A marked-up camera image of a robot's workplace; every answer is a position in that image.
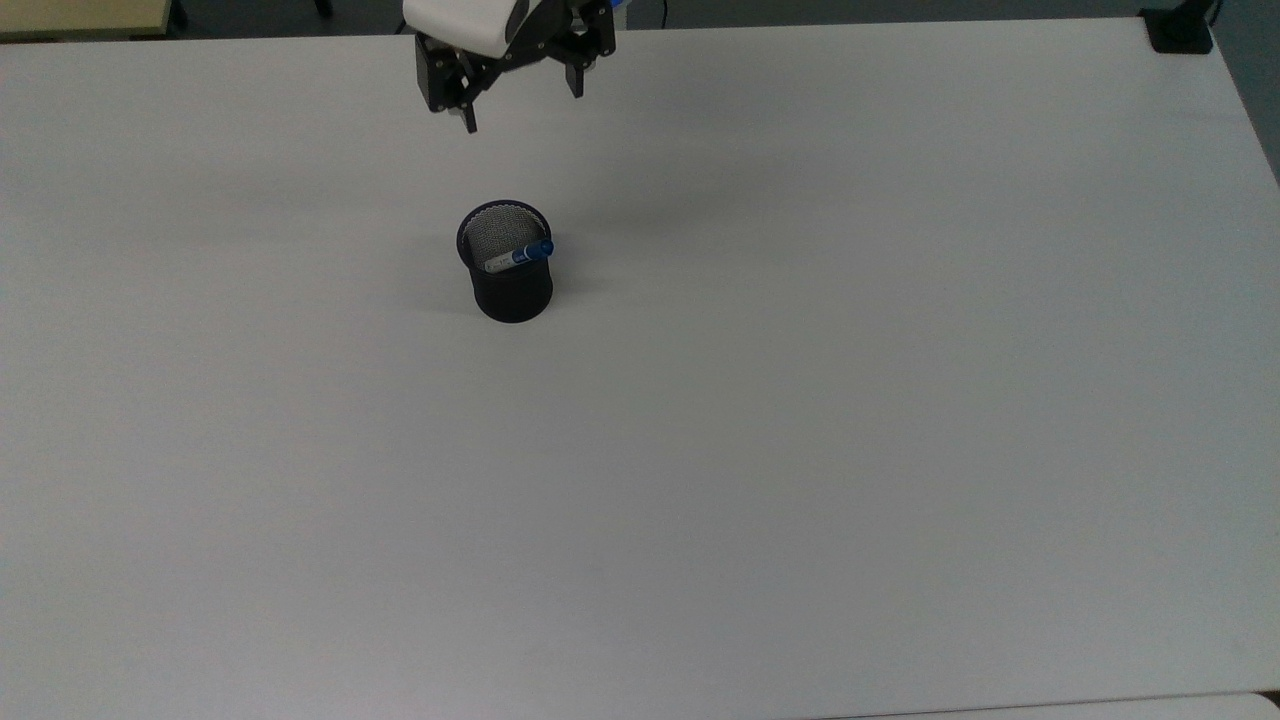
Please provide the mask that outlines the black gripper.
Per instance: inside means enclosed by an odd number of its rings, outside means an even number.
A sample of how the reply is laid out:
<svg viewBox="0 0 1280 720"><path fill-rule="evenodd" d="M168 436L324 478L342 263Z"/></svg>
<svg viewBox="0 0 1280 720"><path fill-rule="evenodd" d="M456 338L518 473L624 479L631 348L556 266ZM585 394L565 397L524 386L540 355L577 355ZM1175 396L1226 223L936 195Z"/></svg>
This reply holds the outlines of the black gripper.
<svg viewBox="0 0 1280 720"><path fill-rule="evenodd" d="M433 113L458 117L477 133L475 102L507 73L545 56L564 67L575 99L585 94L585 74L617 50L608 1L540 1L515 33L507 54L489 58L465 51L425 33L413 36L419 90Z"/></svg>

